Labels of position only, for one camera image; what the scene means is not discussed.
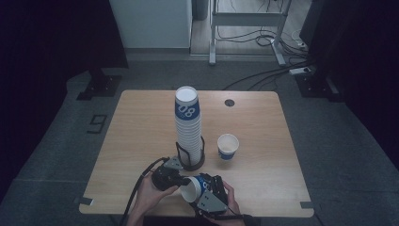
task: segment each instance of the black wire cup holder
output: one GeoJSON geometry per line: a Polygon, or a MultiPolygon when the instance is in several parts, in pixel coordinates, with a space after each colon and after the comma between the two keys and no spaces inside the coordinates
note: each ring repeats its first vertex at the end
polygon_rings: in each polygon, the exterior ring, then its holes
{"type": "Polygon", "coordinates": [[[177,149],[177,155],[179,158],[180,163],[182,164],[182,167],[187,170],[187,171],[194,171],[198,170],[200,167],[202,167],[203,163],[205,162],[205,140],[203,140],[203,137],[201,136],[200,139],[202,140],[202,149],[200,150],[200,161],[196,165],[191,164],[191,156],[190,153],[184,149],[182,146],[180,146],[179,142],[176,142],[176,149],[177,149]],[[184,153],[187,154],[188,156],[188,165],[186,165],[182,161],[182,157],[180,156],[180,151],[183,151],[184,153]]]}

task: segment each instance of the black stand base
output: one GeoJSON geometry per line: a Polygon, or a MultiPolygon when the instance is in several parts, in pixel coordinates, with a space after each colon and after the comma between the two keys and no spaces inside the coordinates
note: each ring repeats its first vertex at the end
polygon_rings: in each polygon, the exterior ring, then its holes
{"type": "Polygon", "coordinates": [[[190,153],[182,148],[182,146],[180,146],[180,144],[178,142],[176,142],[176,148],[177,148],[177,155],[179,158],[180,163],[182,164],[182,167],[187,170],[187,171],[194,171],[194,170],[198,170],[200,167],[202,167],[203,163],[205,162],[205,140],[203,140],[203,137],[200,137],[200,139],[202,140],[202,149],[200,150],[201,155],[200,155],[200,161],[199,163],[197,163],[196,165],[191,165],[191,157],[190,157],[190,153]],[[188,162],[189,164],[186,165],[183,161],[182,161],[182,157],[180,156],[180,151],[183,151],[184,153],[187,154],[188,156],[188,162]]]}
{"type": "Polygon", "coordinates": [[[122,76],[105,75],[101,69],[89,70],[91,80],[84,92],[76,98],[78,101],[89,101],[92,97],[113,97],[120,85],[122,76]]]}
{"type": "Polygon", "coordinates": [[[331,102],[343,102],[343,97],[329,78],[320,81],[313,75],[296,75],[295,80],[302,97],[328,98],[331,102]]]}

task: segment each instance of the carpeted floor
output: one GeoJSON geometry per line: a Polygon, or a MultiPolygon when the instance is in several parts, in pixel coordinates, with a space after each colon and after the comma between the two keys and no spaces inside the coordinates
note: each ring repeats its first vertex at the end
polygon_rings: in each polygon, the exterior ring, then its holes
{"type": "MultiPolygon", "coordinates": [[[[85,191],[122,91],[183,85],[218,90],[278,67],[274,58],[219,60],[214,67],[201,58],[129,63],[129,70],[104,70],[122,75],[114,97],[76,101],[89,76],[79,74],[68,82],[63,106],[1,203],[0,225],[114,225],[120,216],[83,215],[74,200],[85,191]],[[87,133],[95,129],[90,125],[93,115],[107,116],[98,135],[87,133]]],[[[247,90],[264,77],[231,89],[247,90]]],[[[345,104],[302,98],[288,73],[262,90],[280,97],[316,213],[312,218],[260,218],[262,225],[399,225],[398,170],[345,104]]]]}

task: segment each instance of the power strip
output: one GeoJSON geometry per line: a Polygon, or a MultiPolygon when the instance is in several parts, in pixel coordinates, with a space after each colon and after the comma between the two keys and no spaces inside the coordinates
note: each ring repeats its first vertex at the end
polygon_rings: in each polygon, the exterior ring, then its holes
{"type": "Polygon", "coordinates": [[[308,67],[290,70],[290,75],[301,75],[301,74],[307,74],[307,73],[311,73],[311,69],[308,67]]]}

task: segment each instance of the person's left hand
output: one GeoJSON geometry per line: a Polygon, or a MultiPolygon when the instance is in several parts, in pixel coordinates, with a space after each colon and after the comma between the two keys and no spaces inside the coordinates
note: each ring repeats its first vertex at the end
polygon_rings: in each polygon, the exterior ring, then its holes
{"type": "Polygon", "coordinates": [[[149,172],[137,191],[134,209],[144,215],[147,211],[153,209],[164,197],[171,195],[177,189],[177,186],[173,186],[165,191],[158,190],[152,183],[152,172],[149,172]]]}

